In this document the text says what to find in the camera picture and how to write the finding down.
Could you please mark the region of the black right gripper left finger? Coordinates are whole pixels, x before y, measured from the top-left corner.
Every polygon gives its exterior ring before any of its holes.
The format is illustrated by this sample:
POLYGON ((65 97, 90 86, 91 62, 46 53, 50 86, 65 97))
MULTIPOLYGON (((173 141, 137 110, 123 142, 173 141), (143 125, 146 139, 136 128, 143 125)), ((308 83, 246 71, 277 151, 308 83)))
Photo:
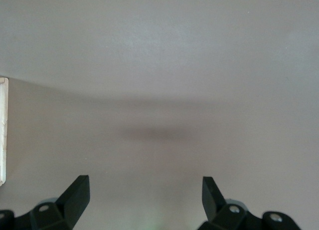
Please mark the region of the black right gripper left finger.
POLYGON ((88 175, 80 175, 55 200, 42 201, 16 217, 11 210, 0 211, 2 230, 72 230, 90 202, 88 175))

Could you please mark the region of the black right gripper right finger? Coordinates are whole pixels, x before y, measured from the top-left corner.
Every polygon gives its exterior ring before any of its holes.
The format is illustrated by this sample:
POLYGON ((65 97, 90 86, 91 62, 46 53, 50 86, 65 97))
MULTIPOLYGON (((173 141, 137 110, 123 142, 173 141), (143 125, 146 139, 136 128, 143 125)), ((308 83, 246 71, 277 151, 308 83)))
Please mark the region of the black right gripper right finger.
POLYGON ((212 177, 203 177, 202 205, 207 216, 202 230, 298 230, 288 215, 268 211, 254 216, 240 201, 225 199, 212 177))

